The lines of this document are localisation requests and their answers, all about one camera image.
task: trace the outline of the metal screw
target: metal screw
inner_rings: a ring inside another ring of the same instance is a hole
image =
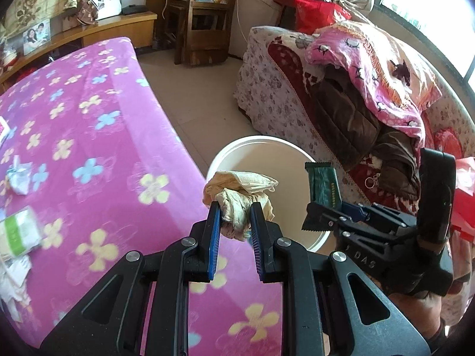
[[[338,261],[339,263],[346,261],[346,254],[343,252],[334,252],[332,254],[332,257],[335,261]]]
[[[196,244],[196,240],[193,237],[185,237],[181,240],[181,244],[183,246],[190,247]]]
[[[140,258],[140,253],[136,251],[125,254],[125,259],[129,261],[130,263],[137,261],[139,258]]]
[[[292,241],[289,240],[288,238],[285,238],[285,237],[279,238],[279,239],[277,240],[277,245],[283,246],[283,247],[290,246],[291,243],[292,243]]]

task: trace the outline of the floor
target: floor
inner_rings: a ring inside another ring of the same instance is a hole
[[[173,52],[148,53],[138,60],[170,123],[206,176],[224,146],[259,134],[233,99],[242,61],[228,58],[223,64],[191,68],[175,65]]]

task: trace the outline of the white trash bin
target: white trash bin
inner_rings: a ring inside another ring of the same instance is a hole
[[[213,159],[206,180],[217,171],[250,171],[279,181],[273,193],[266,191],[275,218],[284,237],[316,252],[330,232],[302,231],[310,202],[310,188],[305,162],[314,160],[305,151],[272,136],[247,136],[229,143]]]

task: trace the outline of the key ring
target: key ring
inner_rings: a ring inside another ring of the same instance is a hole
[[[378,178],[380,173],[375,174],[373,177],[368,177],[364,181],[364,185],[367,189],[372,189],[374,186],[378,187]]]

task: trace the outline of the purple tablecloth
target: purple tablecloth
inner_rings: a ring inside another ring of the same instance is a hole
[[[31,345],[127,251],[163,250],[206,218],[204,179],[157,103],[126,38],[99,42],[41,68],[0,98],[13,156],[33,163],[27,196],[0,182],[7,215],[30,205],[44,224],[31,253],[31,302],[17,304]],[[279,355],[279,285],[259,282],[253,251],[221,240],[211,284],[192,284],[191,355]]]

